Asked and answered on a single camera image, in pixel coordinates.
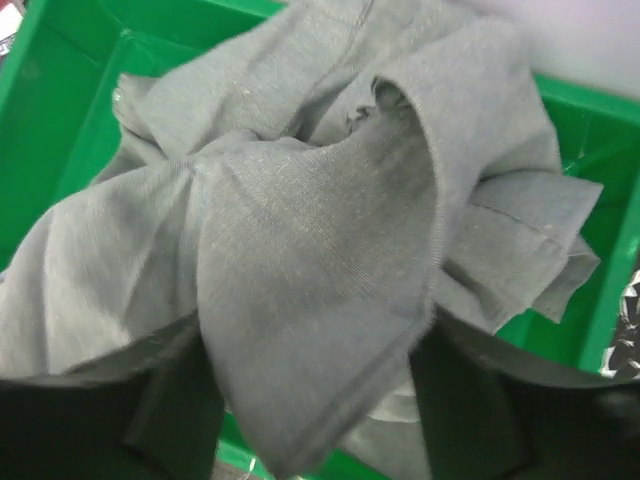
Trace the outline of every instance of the green tray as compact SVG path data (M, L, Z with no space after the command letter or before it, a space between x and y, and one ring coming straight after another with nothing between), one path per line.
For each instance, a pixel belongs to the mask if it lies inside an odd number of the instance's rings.
M47 207L83 188L115 152L111 94L120 72L162 75L280 8L268 0L32 0L0 76L0 268ZM605 185L583 230L602 264L561 325L529 312L500 335L597 371L640 244L640 105L549 78L538 85L566 172ZM219 458L248 470L253 455L230 416L222 438ZM253 473L265 475L259 462ZM384 477L336 453L308 478Z

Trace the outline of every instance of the white surface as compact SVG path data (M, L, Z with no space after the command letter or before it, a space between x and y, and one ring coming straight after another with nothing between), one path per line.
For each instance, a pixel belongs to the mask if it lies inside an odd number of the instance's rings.
M539 72L640 99L640 0L455 0L523 25Z
M0 40L16 33L20 22L22 22L22 15L13 3L4 7L0 11Z

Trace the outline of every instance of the black and white patterned surface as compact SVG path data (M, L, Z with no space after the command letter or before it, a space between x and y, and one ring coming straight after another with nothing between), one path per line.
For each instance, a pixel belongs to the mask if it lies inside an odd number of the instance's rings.
M640 258L620 298L618 326L604 352L600 373L619 379L640 378Z

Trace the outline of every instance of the gray cloth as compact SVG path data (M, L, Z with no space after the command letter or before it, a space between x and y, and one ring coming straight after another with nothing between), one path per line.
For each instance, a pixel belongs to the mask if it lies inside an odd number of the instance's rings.
M578 231L600 187L561 175L500 20L299 1L159 80L123 77L114 101L119 152L36 223L0 287L0 374L61 373L197 309L277 478L406 390L434 302L493 333L531 305L561 312L597 262Z

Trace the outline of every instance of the clothing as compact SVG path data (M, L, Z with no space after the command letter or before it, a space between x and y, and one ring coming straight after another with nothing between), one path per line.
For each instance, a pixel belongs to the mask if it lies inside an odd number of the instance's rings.
M299 1L123 76L120 150L0 287L0 374L58 374L197 310L263 463L317 467L406 393L434 305L490 333L559 317L597 264L579 229L600 186L562 176L525 50L439 1Z

